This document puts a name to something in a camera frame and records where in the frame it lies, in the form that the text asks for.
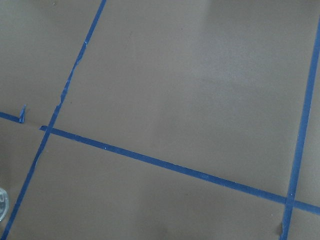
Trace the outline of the clear glass sauce bottle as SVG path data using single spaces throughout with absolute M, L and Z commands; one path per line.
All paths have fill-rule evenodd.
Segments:
M 10 208 L 10 198 L 7 191 L 0 188 L 0 221 L 7 215 Z

